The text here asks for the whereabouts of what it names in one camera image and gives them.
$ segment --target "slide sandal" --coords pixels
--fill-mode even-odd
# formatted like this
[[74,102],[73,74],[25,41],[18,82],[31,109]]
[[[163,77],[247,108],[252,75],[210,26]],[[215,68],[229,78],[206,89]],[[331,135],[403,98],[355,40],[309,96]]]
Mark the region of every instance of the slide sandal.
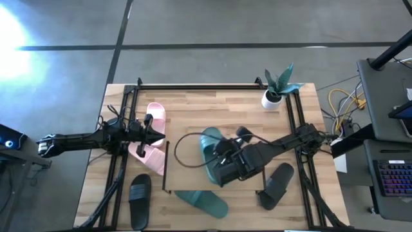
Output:
[[[147,106],[146,113],[150,113],[153,116],[153,122],[152,122],[152,128],[160,132],[162,134],[165,134],[165,127],[166,127],[166,111],[165,108],[157,103],[157,102],[152,102]],[[159,148],[163,145],[164,139],[158,140],[154,143],[152,143],[150,146],[154,148]]]
[[152,181],[148,174],[138,175],[130,185],[130,222],[135,231],[143,230],[149,223]]
[[129,153],[132,156],[136,157],[136,159],[140,160],[148,168],[157,172],[157,174],[163,175],[165,168],[165,153],[157,148],[153,148],[152,146],[146,145],[144,146],[146,155],[144,156],[144,158],[142,158],[138,156],[136,153],[136,149],[139,144],[140,142],[131,142],[128,147]]
[[[217,138],[223,138],[223,135],[220,133],[220,130],[214,127],[206,128],[205,130],[202,131],[202,133],[205,133],[207,135],[212,135]],[[200,135],[199,139],[199,144],[200,144],[200,153],[201,157],[204,162],[208,162],[211,159],[214,159],[215,156],[213,155],[214,148],[216,145],[219,143],[219,140],[210,138],[206,135]],[[216,162],[210,162],[208,163],[205,168],[207,172],[207,176],[209,177],[209,180],[213,184],[218,184],[216,182],[216,178],[214,177],[213,174],[213,167],[215,166]]]
[[265,210],[272,210],[286,193],[286,187],[294,175],[294,169],[287,163],[281,164],[266,181],[266,189],[259,192],[259,201]]
[[227,215],[228,207],[226,202],[212,191],[175,191],[174,194],[215,218],[223,218]]

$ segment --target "potted plant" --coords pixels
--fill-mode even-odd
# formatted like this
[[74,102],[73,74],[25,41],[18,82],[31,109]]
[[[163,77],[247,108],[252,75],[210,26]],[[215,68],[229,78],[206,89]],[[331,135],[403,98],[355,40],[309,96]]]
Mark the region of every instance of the potted plant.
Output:
[[262,106],[268,110],[274,110],[279,107],[286,94],[299,89],[303,84],[288,84],[294,64],[290,64],[289,67],[280,75],[277,76],[276,81],[270,76],[270,72],[265,70],[265,77],[268,80],[268,89],[262,96]]

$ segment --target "gray floor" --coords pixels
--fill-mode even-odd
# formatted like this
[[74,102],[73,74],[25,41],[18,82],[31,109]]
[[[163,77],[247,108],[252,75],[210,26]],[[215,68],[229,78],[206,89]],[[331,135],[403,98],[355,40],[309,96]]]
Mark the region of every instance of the gray floor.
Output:
[[[126,0],[0,0],[0,123],[25,132],[31,145],[48,133],[91,131],[113,50],[16,52],[10,47],[114,45],[125,6]],[[385,42],[410,30],[411,21],[401,0],[135,0],[124,44]],[[113,82],[137,77],[146,83],[251,82],[265,68],[279,73],[294,62],[291,81],[314,82],[319,89],[357,75],[358,59],[385,49],[124,50]],[[412,57],[412,50],[398,57]],[[318,91],[321,106],[331,112],[329,91],[351,92],[358,82],[355,77]],[[333,103],[341,97],[334,95]],[[352,117],[361,126],[370,123],[367,110]],[[330,131],[332,122],[325,123]],[[24,189],[11,231],[69,229],[88,154],[53,158],[51,169],[38,175],[38,185]],[[407,231],[412,226],[368,214],[365,187],[342,185],[342,192],[350,222],[358,228]]]

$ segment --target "rgb keyboard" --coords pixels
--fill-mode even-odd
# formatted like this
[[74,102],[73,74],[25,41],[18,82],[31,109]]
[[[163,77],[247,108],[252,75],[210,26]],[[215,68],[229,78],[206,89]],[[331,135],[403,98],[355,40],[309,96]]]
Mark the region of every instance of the rgb keyboard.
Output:
[[412,160],[374,160],[373,164],[382,196],[412,197]]

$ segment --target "white pot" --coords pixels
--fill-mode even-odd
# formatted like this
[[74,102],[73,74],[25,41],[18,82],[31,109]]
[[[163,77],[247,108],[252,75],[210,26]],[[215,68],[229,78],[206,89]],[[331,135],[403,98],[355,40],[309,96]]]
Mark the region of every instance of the white pot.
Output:
[[267,110],[276,110],[279,107],[279,105],[283,102],[283,99],[285,99],[285,96],[282,95],[281,100],[278,102],[271,102],[266,97],[267,92],[268,90],[266,90],[262,96],[262,106]]

